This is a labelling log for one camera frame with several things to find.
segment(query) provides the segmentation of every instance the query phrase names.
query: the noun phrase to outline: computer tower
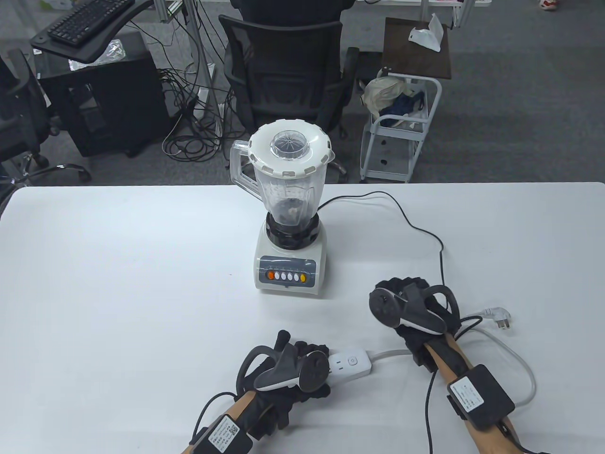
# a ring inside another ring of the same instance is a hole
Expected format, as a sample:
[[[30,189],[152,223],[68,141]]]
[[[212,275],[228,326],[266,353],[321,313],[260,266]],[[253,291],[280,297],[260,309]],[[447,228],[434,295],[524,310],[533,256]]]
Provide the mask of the computer tower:
[[[141,34],[128,31],[116,39],[123,59],[75,71],[67,58],[34,55],[40,85],[83,156],[114,150],[135,156],[171,129],[162,83]]]

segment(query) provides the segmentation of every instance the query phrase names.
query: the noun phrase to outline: keyboard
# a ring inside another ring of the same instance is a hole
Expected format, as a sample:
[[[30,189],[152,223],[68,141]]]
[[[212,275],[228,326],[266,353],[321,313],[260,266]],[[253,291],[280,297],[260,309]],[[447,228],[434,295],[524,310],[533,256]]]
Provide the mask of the keyboard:
[[[48,28],[48,35],[55,41],[80,47],[133,4],[134,0],[91,0],[77,5]]]

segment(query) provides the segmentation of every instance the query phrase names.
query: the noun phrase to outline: black mesh chair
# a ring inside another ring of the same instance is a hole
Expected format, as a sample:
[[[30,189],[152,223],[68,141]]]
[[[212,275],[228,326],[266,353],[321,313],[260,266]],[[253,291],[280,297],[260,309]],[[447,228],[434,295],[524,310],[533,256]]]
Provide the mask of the black mesh chair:
[[[48,159],[40,154],[40,144],[49,135],[58,135],[59,129],[51,123],[42,89],[23,52],[10,50],[8,58],[15,73],[0,58],[0,163],[9,160],[15,163],[15,158],[27,153],[15,165],[18,175],[10,175],[9,184],[21,185],[31,177],[65,169],[77,171],[81,182],[90,181],[90,173],[84,167],[75,164],[50,167]],[[39,170],[30,172],[32,160]]]
[[[218,20],[229,40],[225,76],[249,134],[282,118],[314,123],[326,133],[339,125],[351,100],[359,55],[350,47],[341,71],[340,22],[270,27],[224,15]]]

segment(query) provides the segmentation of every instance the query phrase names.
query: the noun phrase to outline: floor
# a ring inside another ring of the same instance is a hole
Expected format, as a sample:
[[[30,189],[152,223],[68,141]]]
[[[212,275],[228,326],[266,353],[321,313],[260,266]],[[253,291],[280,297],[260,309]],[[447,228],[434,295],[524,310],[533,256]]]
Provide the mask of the floor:
[[[605,181],[605,2],[561,1],[559,11],[547,13],[538,9],[537,0],[494,0],[490,8],[475,10],[466,28],[450,33],[453,79],[443,81],[442,101],[413,182]],[[206,4],[217,29],[216,18],[226,12],[224,7]],[[405,17],[401,8],[355,8],[368,12],[343,14],[343,47],[378,50],[384,17]],[[0,51],[27,43],[9,9],[0,0]],[[54,18],[37,14],[44,24]],[[170,42],[171,25],[141,25]],[[159,46],[150,48],[156,65],[166,67]],[[177,42],[168,48],[173,64],[185,67],[187,49],[185,36],[177,33]],[[216,83],[226,87],[220,65]],[[333,138],[353,183],[359,179],[364,121],[364,108],[354,99],[343,117],[349,137]],[[180,163],[165,156],[159,143],[134,159],[120,153],[86,159],[69,135],[61,133],[42,149],[53,163],[85,165],[95,185],[229,183],[219,154],[205,163]],[[335,181],[336,175],[329,180]],[[78,181],[57,173],[35,184]]]

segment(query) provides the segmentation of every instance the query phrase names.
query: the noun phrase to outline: blender lid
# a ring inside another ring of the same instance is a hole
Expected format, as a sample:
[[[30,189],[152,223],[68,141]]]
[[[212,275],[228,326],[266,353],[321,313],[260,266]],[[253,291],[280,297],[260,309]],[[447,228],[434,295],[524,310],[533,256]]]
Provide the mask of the blender lid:
[[[265,175],[293,180],[334,159],[328,135],[304,120],[277,120],[261,126],[249,142],[248,157]]]

